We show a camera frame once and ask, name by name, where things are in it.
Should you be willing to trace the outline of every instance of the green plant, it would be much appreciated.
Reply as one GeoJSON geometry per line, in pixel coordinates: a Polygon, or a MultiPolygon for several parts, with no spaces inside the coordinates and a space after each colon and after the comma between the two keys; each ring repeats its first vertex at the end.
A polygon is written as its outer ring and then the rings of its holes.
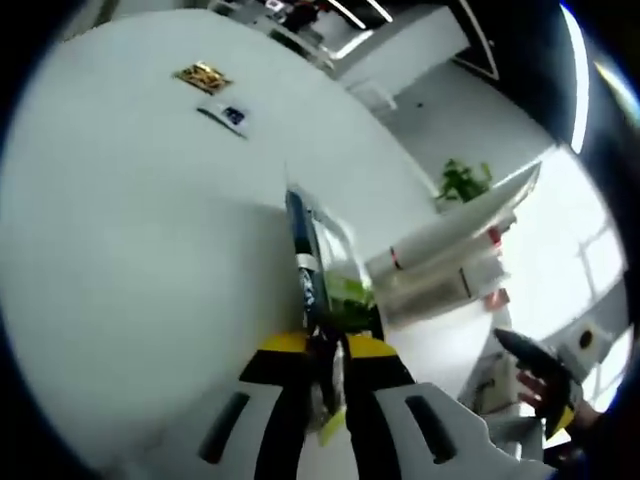
{"type": "Polygon", "coordinates": [[[471,168],[459,160],[449,159],[442,172],[442,187],[437,199],[460,200],[467,203],[489,191],[493,178],[491,170],[486,163],[481,163],[480,168],[484,179],[478,180],[471,168]]]}

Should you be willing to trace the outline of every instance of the gold package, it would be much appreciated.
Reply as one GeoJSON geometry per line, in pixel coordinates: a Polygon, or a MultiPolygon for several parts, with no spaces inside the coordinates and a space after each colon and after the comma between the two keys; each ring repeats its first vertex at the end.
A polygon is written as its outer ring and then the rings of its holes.
{"type": "Polygon", "coordinates": [[[194,63],[190,67],[174,73],[173,76],[207,92],[209,95],[213,95],[233,83],[223,73],[202,62],[194,63]]]}

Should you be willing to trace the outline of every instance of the hand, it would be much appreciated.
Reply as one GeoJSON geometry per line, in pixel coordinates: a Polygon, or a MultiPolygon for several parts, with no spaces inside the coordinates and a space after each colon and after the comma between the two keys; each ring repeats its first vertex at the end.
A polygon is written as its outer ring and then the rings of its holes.
{"type": "MultiPolygon", "coordinates": [[[[518,393],[518,399],[531,405],[536,411],[546,407],[557,395],[557,382],[554,382],[553,379],[543,380],[534,377],[531,372],[525,370],[519,371],[516,378],[530,391],[518,393]]],[[[571,427],[581,430],[589,429],[600,416],[600,413],[596,412],[585,400],[579,401],[574,413],[571,427]]]]}

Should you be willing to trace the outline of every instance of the white table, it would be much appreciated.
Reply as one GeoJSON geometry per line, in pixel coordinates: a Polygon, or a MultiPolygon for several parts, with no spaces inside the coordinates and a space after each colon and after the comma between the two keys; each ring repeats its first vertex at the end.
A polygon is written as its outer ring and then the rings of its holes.
{"type": "Polygon", "coordinates": [[[366,256],[434,215],[412,161],[340,85],[208,11],[59,45],[20,106],[0,186],[0,302],[47,417],[93,466],[140,446],[297,324],[285,165],[366,256]],[[171,78],[200,60],[236,82],[225,94],[251,109],[248,140],[171,78]]]}

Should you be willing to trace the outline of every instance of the table surface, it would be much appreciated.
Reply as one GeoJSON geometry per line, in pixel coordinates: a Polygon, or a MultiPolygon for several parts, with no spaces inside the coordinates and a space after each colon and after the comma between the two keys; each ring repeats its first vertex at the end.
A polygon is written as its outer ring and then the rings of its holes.
{"type": "Polygon", "coordinates": [[[428,222],[413,160],[295,54],[204,10],[58,45],[25,93],[0,188],[0,302],[35,398],[90,465],[234,378],[297,325],[287,176],[350,223],[364,256],[428,222]],[[242,139],[171,74],[234,80],[242,139]]]}

